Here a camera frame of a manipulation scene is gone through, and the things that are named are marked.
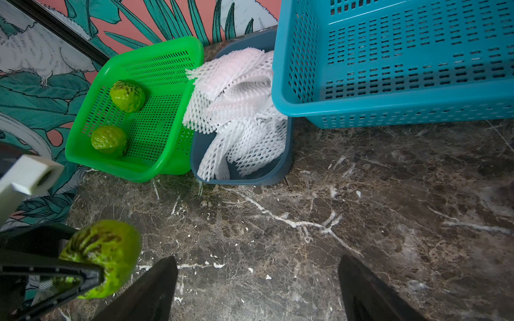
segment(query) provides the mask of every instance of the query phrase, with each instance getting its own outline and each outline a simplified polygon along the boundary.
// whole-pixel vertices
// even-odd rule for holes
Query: dark marble surface
[[[173,320],[346,320],[344,253],[429,320],[514,319],[513,120],[320,130],[297,119],[294,137],[274,186],[89,172],[68,224],[138,228],[143,251],[122,291],[175,255]],[[113,299],[43,320],[88,320]]]

